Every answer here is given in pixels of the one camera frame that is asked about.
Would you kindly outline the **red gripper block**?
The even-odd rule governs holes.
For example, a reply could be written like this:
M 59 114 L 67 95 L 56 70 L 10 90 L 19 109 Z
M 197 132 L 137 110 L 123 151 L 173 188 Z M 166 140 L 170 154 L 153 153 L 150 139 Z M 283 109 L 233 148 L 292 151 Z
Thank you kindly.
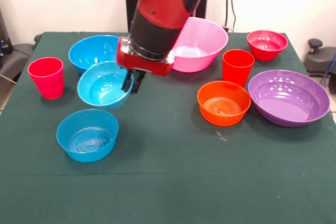
M 120 67 L 127 69 L 122 90 L 135 94 L 145 77 L 145 71 L 156 76 L 167 76 L 172 70 L 174 55 L 170 52 L 167 58 L 161 61 L 146 59 L 133 50 L 129 37 L 121 36 L 117 46 L 116 62 Z

